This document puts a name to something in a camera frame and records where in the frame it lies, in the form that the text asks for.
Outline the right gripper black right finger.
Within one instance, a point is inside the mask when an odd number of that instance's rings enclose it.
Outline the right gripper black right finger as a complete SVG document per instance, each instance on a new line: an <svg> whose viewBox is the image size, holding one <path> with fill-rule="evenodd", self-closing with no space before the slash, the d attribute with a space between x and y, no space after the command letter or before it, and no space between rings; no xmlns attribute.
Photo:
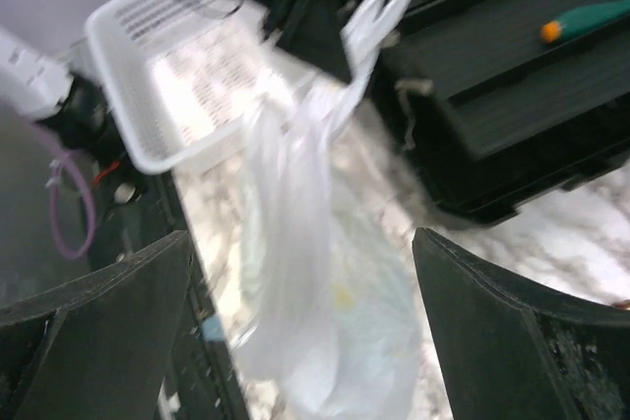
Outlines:
<svg viewBox="0 0 630 420"><path fill-rule="evenodd" d="M505 270L428 228L412 249L455 418L628 418L628 312Z"/></svg>

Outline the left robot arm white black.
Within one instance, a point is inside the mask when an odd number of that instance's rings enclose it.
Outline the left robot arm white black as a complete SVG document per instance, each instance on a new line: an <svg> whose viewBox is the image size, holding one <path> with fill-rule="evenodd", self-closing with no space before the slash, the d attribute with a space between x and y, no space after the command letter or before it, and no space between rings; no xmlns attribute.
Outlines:
<svg viewBox="0 0 630 420"><path fill-rule="evenodd" d="M264 38L277 48L347 84L352 79L342 41L340 0L252 0L267 10ZM76 75L20 39L1 33L1 90L34 121L58 113L74 99Z"/></svg>

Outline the white plastic bag lemon print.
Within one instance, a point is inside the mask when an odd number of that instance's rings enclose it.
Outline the white plastic bag lemon print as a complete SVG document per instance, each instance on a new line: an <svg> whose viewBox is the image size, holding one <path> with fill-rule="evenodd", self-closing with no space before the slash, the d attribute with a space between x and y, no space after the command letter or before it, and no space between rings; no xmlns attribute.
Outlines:
<svg viewBox="0 0 630 420"><path fill-rule="evenodd" d="M233 354L300 419L404 419L420 324L398 252L331 161L380 46L410 0L363 0L342 38L352 81L260 80L245 115L241 288L249 321Z"/></svg>

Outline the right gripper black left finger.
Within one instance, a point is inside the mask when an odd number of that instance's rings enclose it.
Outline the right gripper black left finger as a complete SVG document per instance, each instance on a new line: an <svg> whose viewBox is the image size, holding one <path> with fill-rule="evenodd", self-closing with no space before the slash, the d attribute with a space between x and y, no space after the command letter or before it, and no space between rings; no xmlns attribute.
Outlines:
<svg viewBox="0 0 630 420"><path fill-rule="evenodd" d="M188 232L1 310L4 419L151 419L191 274Z"/></svg>

